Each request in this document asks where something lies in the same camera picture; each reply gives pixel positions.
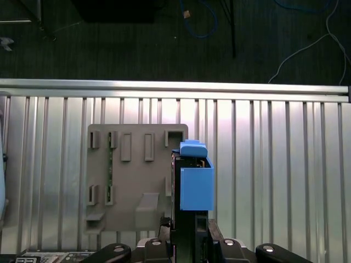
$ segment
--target dark carpet floor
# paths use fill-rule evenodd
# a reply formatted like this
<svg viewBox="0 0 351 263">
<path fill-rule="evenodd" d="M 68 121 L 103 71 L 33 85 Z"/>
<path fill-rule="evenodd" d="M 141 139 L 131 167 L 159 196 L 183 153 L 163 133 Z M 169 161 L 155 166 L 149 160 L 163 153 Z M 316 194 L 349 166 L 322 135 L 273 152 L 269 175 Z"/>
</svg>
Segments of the dark carpet floor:
<svg viewBox="0 0 351 263">
<path fill-rule="evenodd" d="M 82 19 L 69 0 L 43 0 L 44 22 L 52 31 Z M 195 31 L 211 30 L 211 13 L 196 0 L 183 0 Z M 281 0 L 321 7 L 326 0 Z M 35 0 L 25 1 L 35 10 Z M 209 38 L 192 37 L 178 0 L 156 13 L 153 24 L 88 24 L 59 31 L 57 40 L 41 39 L 34 24 L 0 25 L 0 37 L 15 40 L 12 52 L 0 48 L 0 78 L 115 79 L 266 83 L 282 60 L 326 33 L 335 6 L 318 15 L 285 10 L 273 0 L 234 0 L 237 57 L 231 57 L 230 26 L 217 0 L 208 0 L 218 17 Z M 9 0 L 0 0 L 0 18 L 24 17 Z M 351 55 L 351 1 L 340 0 L 330 29 Z M 331 37 L 282 68 L 273 83 L 337 85 L 343 54 Z M 351 84 L 348 65 L 344 85 Z"/>
</svg>

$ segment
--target blue plastic part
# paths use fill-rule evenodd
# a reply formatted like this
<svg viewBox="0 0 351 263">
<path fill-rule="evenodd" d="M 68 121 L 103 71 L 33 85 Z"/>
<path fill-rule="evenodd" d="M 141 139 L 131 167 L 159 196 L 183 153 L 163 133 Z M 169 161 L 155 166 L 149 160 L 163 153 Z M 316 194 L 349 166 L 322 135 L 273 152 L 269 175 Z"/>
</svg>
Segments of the blue plastic part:
<svg viewBox="0 0 351 263">
<path fill-rule="evenodd" d="M 201 144 L 197 140 L 185 140 L 180 143 L 180 156 L 207 157 L 206 144 Z"/>
<path fill-rule="evenodd" d="M 181 168 L 180 209 L 207 211 L 214 209 L 214 168 Z"/>
</svg>

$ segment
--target aluminum rail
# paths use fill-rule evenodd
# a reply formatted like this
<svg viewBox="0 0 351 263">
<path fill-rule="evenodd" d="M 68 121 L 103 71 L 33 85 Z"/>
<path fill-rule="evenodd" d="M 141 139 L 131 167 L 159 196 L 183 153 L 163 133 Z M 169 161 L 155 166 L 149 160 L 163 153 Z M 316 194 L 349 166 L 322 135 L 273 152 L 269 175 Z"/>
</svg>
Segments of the aluminum rail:
<svg viewBox="0 0 351 263">
<path fill-rule="evenodd" d="M 268 94 L 348 95 L 348 87 L 211 82 L 91 81 L 60 79 L 0 79 L 0 89 L 148 90 Z"/>
</svg>

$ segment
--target gray plastic panel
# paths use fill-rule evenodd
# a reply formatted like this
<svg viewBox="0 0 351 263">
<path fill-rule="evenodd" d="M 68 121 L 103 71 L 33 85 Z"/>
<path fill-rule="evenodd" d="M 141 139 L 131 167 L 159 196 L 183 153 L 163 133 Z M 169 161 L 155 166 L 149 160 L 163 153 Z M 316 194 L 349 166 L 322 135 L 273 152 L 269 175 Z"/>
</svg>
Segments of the gray plastic panel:
<svg viewBox="0 0 351 263">
<path fill-rule="evenodd" d="M 86 231 L 156 230 L 169 198 L 171 153 L 188 127 L 92 124 L 88 134 Z"/>
</svg>

